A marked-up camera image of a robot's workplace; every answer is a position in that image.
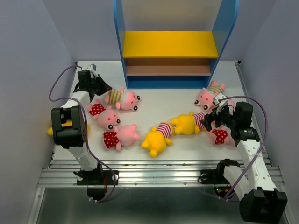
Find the brown shelf board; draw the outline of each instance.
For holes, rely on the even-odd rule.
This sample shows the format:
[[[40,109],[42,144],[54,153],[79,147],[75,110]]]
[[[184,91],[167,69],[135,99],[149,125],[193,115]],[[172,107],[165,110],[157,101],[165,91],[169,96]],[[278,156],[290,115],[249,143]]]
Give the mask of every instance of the brown shelf board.
[[[210,76],[208,59],[126,59],[127,76]]]

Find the wooden shelf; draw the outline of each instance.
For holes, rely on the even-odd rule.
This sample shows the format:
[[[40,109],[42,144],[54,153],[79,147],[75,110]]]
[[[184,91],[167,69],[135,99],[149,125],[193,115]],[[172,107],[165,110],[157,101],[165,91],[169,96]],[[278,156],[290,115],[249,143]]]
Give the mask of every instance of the wooden shelf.
[[[124,58],[218,58],[211,31],[126,31]]]
[[[210,76],[208,59],[126,59],[127,76]]]

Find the blue side panel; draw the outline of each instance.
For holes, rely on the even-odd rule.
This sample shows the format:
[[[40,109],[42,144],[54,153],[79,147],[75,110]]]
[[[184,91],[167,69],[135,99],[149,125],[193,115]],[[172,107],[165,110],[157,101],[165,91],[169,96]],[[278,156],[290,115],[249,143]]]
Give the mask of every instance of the blue side panel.
[[[202,89],[210,76],[128,76],[130,89]]]
[[[217,18],[212,30],[216,48],[218,51],[217,59],[210,59],[211,74],[214,73],[216,66],[221,58],[229,36],[233,31],[239,11],[239,0],[222,0]]]
[[[125,28],[125,20],[122,11],[121,0],[113,0],[113,11],[114,11],[114,24],[115,24],[117,42],[118,42],[118,47],[120,49],[120,55],[121,55],[121,64],[125,76],[126,86],[128,88],[128,79],[126,75],[126,62],[123,59],[123,48],[125,45],[126,28]]]

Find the white table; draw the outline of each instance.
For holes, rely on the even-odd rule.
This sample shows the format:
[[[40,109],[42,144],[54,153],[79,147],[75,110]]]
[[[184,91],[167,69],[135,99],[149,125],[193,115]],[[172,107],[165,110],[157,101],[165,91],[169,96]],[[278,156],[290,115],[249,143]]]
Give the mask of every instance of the white table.
[[[100,73],[106,83],[116,89],[125,86],[121,62],[81,61],[78,64],[80,66],[88,66],[92,63],[97,66],[97,72]],[[224,92],[226,95],[244,95],[234,62],[219,62],[212,79],[218,83],[224,82],[226,84]],[[76,75],[72,90],[77,82],[78,76]],[[137,124],[137,130],[141,139],[132,147],[123,147],[120,153],[114,148],[108,152],[103,150],[102,133],[104,130],[98,127],[96,121],[92,119],[90,114],[87,114],[88,124],[91,128],[88,136],[90,149],[98,158],[104,161],[219,161],[225,158],[240,160],[241,156],[234,147],[228,145],[213,145],[209,141],[207,133],[204,131],[200,132],[199,135],[176,135],[171,137],[173,145],[168,146],[166,150],[156,158],[151,158],[147,150],[141,148],[141,142],[152,126],[158,126],[161,121],[169,122],[171,118],[182,113],[189,113],[190,111],[200,112],[200,108],[193,104],[199,91],[200,90],[135,90],[135,93],[142,98],[138,111],[117,111],[117,113],[121,119],[121,125]],[[99,98],[103,105],[106,106],[103,97],[104,96],[95,97],[95,99]],[[71,153],[61,146],[55,146],[53,160],[56,162],[73,161],[74,158]]]

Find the gray floor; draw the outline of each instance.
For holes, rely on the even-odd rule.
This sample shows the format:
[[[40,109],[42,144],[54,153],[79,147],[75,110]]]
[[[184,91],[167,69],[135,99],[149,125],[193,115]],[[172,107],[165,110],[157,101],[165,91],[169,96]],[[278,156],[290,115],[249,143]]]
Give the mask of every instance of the gray floor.
[[[106,203],[84,188],[46,189],[39,224],[242,224],[239,203],[200,193],[204,188],[116,189]],[[212,193],[212,188],[205,191]]]

